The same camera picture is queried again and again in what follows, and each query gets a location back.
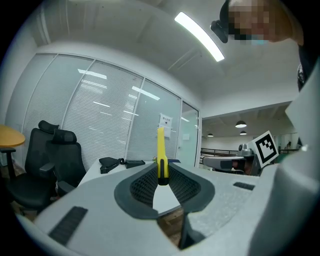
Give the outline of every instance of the wooden floor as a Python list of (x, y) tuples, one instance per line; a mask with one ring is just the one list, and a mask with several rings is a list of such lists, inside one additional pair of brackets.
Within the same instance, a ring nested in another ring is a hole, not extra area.
[[(0, 167), (1, 176), (5, 179), (6, 182), (10, 182), (9, 172), (7, 167)], [(18, 176), (23, 174), (25, 171), (16, 165), (14, 166), (15, 175)], [(16, 214), (21, 214), (27, 217), (30, 221), (34, 221), (37, 217), (37, 212), (32, 210), (23, 210), (23, 207), (17, 202), (13, 201), (11, 203), (12, 209)], [(162, 229), (163, 233), (178, 246), (181, 231), (183, 226), (183, 214), (184, 211), (182, 208), (179, 208), (173, 212), (167, 213), (157, 219), (159, 227)]]

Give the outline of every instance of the yellow tabletop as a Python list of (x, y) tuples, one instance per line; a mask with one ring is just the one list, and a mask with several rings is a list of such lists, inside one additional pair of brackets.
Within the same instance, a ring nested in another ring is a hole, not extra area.
[(14, 148), (25, 143), (25, 140), (21, 132), (0, 124), (0, 148)]

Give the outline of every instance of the chair headrest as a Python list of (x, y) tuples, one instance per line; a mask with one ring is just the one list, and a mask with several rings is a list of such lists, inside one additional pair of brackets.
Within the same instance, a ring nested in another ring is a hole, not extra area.
[(59, 125), (53, 125), (51, 123), (48, 123), (48, 122), (42, 120), (39, 122), (38, 127), (41, 131), (43, 131), (45, 133), (54, 134), (55, 129), (58, 129)]
[(69, 130), (60, 130), (55, 129), (52, 143), (53, 144), (61, 144), (61, 145), (69, 145), (69, 144), (76, 144), (77, 137), (76, 135)]

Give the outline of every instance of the window blind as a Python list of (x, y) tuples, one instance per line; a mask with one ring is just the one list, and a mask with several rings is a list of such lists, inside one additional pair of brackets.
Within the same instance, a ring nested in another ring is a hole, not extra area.
[(97, 158), (125, 156), (142, 81), (142, 77), (100, 61), (83, 77), (62, 128), (75, 133), (86, 170)]
[(92, 60), (58, 55), (44, 72), (31, 97), (26, 111), (23, 134), (23, 162), (26, 158), (30, 134), (41, 120), (61, 125), (70, 97)]
[(172, 118), (170, 138), (165, 137), (164, 143), (166, 156), (174, 159), (178, 142), (181, 99), (146, 80), (135, 114), (127, 159), (151, 161), (157, 156), (157, 128), (161, 114)]
[[(25, 67), (13, 90), (6, 112), (5, 125), (22, 132), (22, 125), (32, 92), (41, 75), (54, 59), (55, 54), (36, 54)], [(15, 161), (23, 164), (22, 147), (13, 153)]]

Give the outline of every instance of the yellow object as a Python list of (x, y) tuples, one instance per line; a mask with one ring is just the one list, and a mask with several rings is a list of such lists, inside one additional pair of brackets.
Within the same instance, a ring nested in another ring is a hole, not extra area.
[(169, 178), (168, 170), (168, 158), (166, 157), (166, 148), (165, 148), (165, 128), (158, 128), (158, 137), (157, 137), (157, 164), (158, 164), (158, 179), (161, 178), (161, 160), (163, 160), (163, 178)]
[(0, 124), (0, 148), (14, 148), (25, 143), (25, 140), (22, 133)]

